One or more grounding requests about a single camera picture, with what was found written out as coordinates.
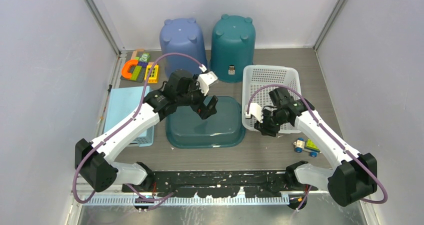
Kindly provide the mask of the teal plastic basket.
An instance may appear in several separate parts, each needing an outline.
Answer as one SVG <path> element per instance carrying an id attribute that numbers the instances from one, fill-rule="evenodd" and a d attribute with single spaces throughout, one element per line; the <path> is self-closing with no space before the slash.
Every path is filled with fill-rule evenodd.
<path id="1" fill-rule="evenodd" d="M 229 148 L 246 134 L 242 107 L 231 96 L 218 96 L 217 113 L 201 119 L 189 106 L 179 107 L 165 119 L 166 138 L 179 149 Z"/>

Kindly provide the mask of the white plastic basket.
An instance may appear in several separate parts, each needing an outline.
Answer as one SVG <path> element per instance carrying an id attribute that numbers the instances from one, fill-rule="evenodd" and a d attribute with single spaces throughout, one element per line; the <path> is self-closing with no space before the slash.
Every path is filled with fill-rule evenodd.
<path id="1" fill-rule="evenodd" d="M 242 99 L 241 106 L 242 110 L 245 110 L 251 96 L 258 89 L 271 84 L 280 84 L 287 86 L 299 94 L 301 92 L 299 73 L 296 69 L 284 66 L 275 65 L 248 65 L 243 69 L 243 80 L 242 80 Z M 276 87 L 267 87 L 258 92 L 252 100 L 252 103 L 257 103 L 260 106 L 271 106 L 272 101 L 269 97 L 269 92 Z M 254 129 L 256 119 L 252 117 L 248 119 L 244 115 L 244 111 L 241 115 L 241 122 L 243 126 L 253 132 L 258 132 Z M 280 126 L 279 134 L 298 134 L 300 130 L 296 130 L 290 123 L 285 123 Z"/>

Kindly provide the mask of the teal plastic bucket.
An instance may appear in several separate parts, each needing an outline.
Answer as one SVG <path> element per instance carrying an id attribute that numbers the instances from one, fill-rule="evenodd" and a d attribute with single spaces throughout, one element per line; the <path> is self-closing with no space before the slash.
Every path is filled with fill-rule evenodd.
<path id="1" fill-rule="evenodd" d="M 252 18 L 223 14 L 212 30 L 210 69 L 220 81 L 241 82 L 244 68 L 253 64 L 255 42 Z"/>

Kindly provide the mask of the blue plastic bucket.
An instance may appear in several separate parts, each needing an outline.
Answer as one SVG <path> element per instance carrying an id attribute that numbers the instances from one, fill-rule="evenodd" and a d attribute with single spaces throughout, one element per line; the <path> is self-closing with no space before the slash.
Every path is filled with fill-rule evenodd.
<path id="1" fill-rule="evenodd" d="M 166 76 L 178 69 L 200 74 L 199 64 L 208 65 L 203 32 L 195 18 L 166 19 L 159 33 L 159 43 L 163 54 L 181 53 L 197 60 L 180 55 L 166 57 Z"/>

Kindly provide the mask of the light blue plastic basket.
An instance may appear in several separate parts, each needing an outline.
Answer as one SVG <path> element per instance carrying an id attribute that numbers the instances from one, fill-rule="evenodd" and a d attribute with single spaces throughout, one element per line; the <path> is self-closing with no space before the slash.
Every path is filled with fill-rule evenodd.
<path id="1" fill-rule="evenodd" d="M 135 110 L 141 100 L 143 86 L 114 88 L 111 90 L 103 132 L 112 129 L 118 122 Z M 148 147 L 154 141 L 154 127 L 150 127 L 134 139 L 127 147 Z"/>

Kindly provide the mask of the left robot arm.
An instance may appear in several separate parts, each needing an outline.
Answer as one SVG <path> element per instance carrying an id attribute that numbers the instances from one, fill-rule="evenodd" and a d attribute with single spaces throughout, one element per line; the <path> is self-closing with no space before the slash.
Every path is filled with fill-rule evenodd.
<path id="1" fill-rule="evenodd" d="M 139 135 L 154 127 L 179 107 L 190 107 L 202 120 L 216 114 L 218 98 L 212 96 L 207 104 L 210 87 L 218 82 L 212 71 L 191 75 L 178 69 L 162 88 L 143 96 L 141 103 L 123 120 L 104 134 L 75 144 L 75 171 L 97 193 L 114 184 L 135 185 L 141 192 L 153 187 L 153 178 L 140 162 L 116 162 L 117 156 Z"/>

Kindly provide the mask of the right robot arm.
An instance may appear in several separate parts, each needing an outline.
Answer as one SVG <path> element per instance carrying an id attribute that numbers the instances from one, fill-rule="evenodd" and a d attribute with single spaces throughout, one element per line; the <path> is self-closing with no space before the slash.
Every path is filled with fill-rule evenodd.
<path id="1" fill-rule="evenodd" d="M 303 185 L 327 191 L 340 206 L 356 201 L 383 204 L 388 194 L 378 180 L 378 163 L 371 153 L 362 154 L 327 126 L 313 105 L 299 92 L 285 85 L 271 84 L 271 110 L 253 102 L 265 87 L 251 95 L 244 108 L 246 118 L 255 118 L 254 128 L 263 136 L 275 137 L 282 124 L 289 123 L 314 142 L 331 168 L 299 161 L 285 169 L 285 183 L 291 190 Z"/>

